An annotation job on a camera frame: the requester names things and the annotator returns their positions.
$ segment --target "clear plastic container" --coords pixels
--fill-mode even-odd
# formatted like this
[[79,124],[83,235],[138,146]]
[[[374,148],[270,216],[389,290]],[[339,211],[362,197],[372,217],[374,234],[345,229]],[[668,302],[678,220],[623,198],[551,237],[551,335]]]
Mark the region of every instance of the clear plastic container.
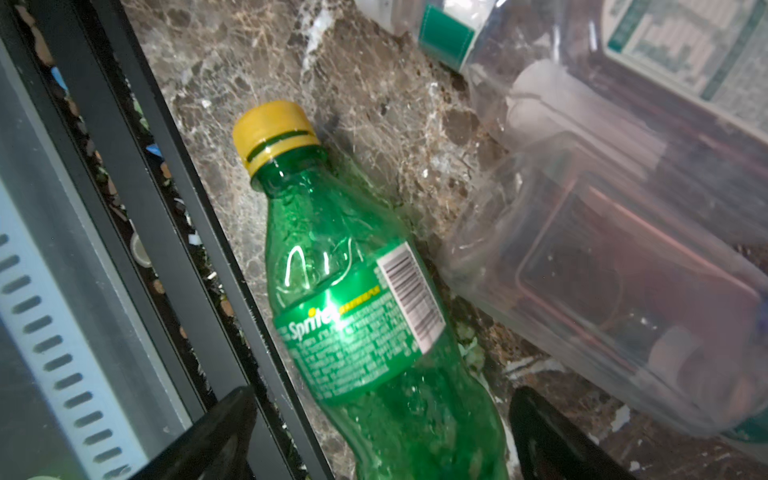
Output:
[[768,240],[768,4],[356,1],[519,152],[449,285],[633,407],[766,450],[768,277],[729,244]]
[[498,321],[696,435],[768,403],[768,278],[573,134],[489,176],[439,265]]
[[730,243],[768,240],[763,0],[356,0],[467,79],[508,148],[560,131]]

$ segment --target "green plastic bottle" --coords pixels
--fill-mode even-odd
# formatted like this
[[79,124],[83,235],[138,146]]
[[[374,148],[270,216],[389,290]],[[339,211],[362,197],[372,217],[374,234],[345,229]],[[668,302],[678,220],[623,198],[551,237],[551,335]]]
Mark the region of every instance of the green plastic bottle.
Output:
[[360,480],[502,480],[506,443],[395,214],[326,169],[302,109],[277,101],[234,128],[269,199],[277,331],[357,457]]

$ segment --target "plastic food container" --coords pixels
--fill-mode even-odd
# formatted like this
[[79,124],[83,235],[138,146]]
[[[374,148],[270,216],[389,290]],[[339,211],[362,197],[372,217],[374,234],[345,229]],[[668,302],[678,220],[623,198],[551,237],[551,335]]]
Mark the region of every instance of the plastic food container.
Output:
[[441,273],[630,405],[697,435],[768,402],[768,278],[572,134],[504,162]]

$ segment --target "water bottle label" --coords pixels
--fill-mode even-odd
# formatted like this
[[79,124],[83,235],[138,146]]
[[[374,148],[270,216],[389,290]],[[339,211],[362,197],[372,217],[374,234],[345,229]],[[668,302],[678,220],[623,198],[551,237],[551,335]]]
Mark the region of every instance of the water bottle label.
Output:
[[425,355],[445,329],[431,283],[408,243],[275,319],[316,399],[373,391]]
[[766,0],[607,0],[603,50],[768,143]]
[[475,30],[440,8],[427,5],[419,32],[419,44],[427,55],[455,71],[461,71],[476,35]]
[[744,443],[768,443],[768,410],[752,417],[723,436]]

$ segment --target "barcode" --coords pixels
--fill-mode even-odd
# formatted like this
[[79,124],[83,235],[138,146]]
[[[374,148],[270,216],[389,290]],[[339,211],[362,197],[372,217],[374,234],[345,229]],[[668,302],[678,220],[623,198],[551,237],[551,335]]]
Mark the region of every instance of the barcode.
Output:
[[411,327],[419,349],[426,354],[445,328],[445,319],[410,245],[404,243],[376,262]]

